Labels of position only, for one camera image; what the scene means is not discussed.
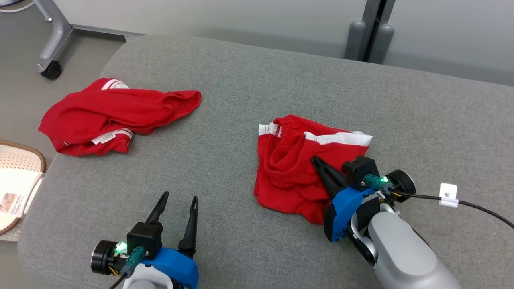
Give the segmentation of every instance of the black cable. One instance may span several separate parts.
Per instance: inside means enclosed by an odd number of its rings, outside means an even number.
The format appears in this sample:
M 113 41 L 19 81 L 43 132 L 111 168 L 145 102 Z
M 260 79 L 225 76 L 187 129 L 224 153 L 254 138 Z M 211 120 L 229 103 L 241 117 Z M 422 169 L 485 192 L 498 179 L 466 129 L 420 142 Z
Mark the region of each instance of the black cable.
M 408 196 L 408 197 L 425 198 L 425 199 L 428 199 L 428 200 L 441 200 L 441 197 L 438 197 L 438 196 L 412 195 L 412 194 L 407 194 L 407 193 L 402 193 L 402 192 L 397 192 L 397 191 L 395 191 L 393 193 L 396 193 L 396 194 L 399 194 L 399 195 L 402 195 L 402 196 Z M 464 202 L 464 201 L 461 201 L 461 200 L 459 200 L 458 203 L 462 204 L 464 206 L 468 206 L 468 207 L 471 207 L 471 208 L 478 209 L 478 210 L 480 210 L 482 212 L 486 212 L 489 215 L 500 219 L 502 222 L 504 222 L 505 224 L 509 225 L 512 229 L 514 229 L 514 224 L 511 221 L 507 220 L 506 218 L 500 216 L 499 214 L 497 214 L 497 213 L 495 213 L 495 212 L 493 212 L 491 210 L 488 210 L 488 209 L 486 209 L 484 207 L 481 207 L 479 205 L 475 205 L 475 204 L 472 204 L 472 203 Z
M 123 273 L 123 275 L 121 275 L 120 279 L 118 279 L 118 281 L 116 281 L 116 283 L 114 283 L 109 289 L 116 288 L 123 281 L 123 279 L 125 279 L 125 277 L 127 277 L 127 273 Z
M 20 3 L 20 2 L 23 2 L 23 1 L 25 1 L 25 0 L 18 0 L 18 1 L 14 1 L 13 3 L 2 5 L 2 6 L 0 6 L 0 8 L 9 7 L 9 6 L 12 6 L 12 5 L 16 5 L 16 4 L 18 4 L 18 3 Z

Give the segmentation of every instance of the sticker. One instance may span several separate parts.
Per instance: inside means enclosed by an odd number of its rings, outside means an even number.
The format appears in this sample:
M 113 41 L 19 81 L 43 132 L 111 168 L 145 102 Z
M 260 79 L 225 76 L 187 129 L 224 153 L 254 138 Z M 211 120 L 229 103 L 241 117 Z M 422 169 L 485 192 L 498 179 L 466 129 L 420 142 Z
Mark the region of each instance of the sticker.
M 5 193 L 4 198 L 0 202 L 0 212 L 18 215 L 20 208 L 23 206 L 24 196 Z
M 453 184 L 441 183 L 441 187 L 439 189 L 439 197 L 441 198 L 439 201 L 440 205 L 456 208 L 458 205 L 457 186 Z

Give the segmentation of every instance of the gray metal frame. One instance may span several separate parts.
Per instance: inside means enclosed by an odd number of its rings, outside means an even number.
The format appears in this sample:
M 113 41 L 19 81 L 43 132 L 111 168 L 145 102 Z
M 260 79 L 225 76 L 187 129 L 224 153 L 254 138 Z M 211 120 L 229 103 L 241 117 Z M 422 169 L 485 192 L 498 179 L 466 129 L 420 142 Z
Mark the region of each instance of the gray metal frame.
M 61 13 L 53 0 L 34 0 L 45 18 L 53 23 L 53 31 L 40 55 L 40 60 L 35 70 L 39 73 L 45 71 L 57 52 L 64 44 L 73 28 L 70 26 L 64 15 Z
M 125 36 L 125 38 L 130 38 L 130 39 L 134 38 L 134 37 L 146 35 L 146 34 L 135 33 L 135 32 L 126 32 L 126 31 L 120 31 L 120 30 L 112 30 L 112 29 L 105 29 L 105 28 L 82 26 L 82 25 L 72 25 L 72 27 L 74 30 L 85 30 L 85 31 L 107 33 L 107 34 L 122 35 L 122 36 Z
M 361 21 L 353 21 L 344 51 L 345 59 L 364 61 L 381 0 L 367 0 Z
M 378 27 L 377 33 L 375 34 L 375 38 L 372 39 L 368 62 L 376 64 L 384 63 L 387 50 L 389 49 L 389 44 L 391 43 L 394 35 L 393 26 L 388 24 L 389 17 L 393 11 L 394 2 L 395 0 L 387 0 L 385 3 L 382 17 L 379 23 L 380 26 Z

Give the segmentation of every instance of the gray fabric surface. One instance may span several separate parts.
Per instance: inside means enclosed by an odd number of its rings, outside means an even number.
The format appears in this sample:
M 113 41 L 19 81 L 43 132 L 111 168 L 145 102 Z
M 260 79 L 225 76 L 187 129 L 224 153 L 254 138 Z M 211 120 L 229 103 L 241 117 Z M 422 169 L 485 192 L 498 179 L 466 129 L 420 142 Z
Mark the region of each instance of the gray fabric surface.
M 258 124 L 296 114 L 374 136 L 368 156 L 419 194 L 457 197 L 514 220 L 514 88 L 207 39 L 145 36 L 103 75 L 130 87 L 198 89 L 199 108 L 127 155 L 58 155 L 24 222 L 20 258 L 41 288 L 108 288 L 89 268 L 98 241 L 123 240 L 162 192 L 166 247 L 199 197 L 199 288 L 379 288 L 348 240 L 260 207 L 252 194 Z M 397 208 L 463 288 L 512 288 L 514 231 L 480 211 L 409 200 Z

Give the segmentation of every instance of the caster wheel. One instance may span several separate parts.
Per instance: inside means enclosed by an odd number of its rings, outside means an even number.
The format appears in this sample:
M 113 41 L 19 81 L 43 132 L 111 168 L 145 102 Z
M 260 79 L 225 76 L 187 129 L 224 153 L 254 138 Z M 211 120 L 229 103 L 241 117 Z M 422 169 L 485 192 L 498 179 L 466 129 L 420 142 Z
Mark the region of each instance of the caster wheel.
M 48 67 L 45 69 L 45 71 L 43 71 L 41 73 L 41 76 L 46 79 L 54 80 L 54 79 L 57 79 L 61 75 L 61 72 L 62 72 L 62 69 L 61 69 L 61 65 L 59 64 L 59 62 L 52 60 L 52 62 L 50 62 Z

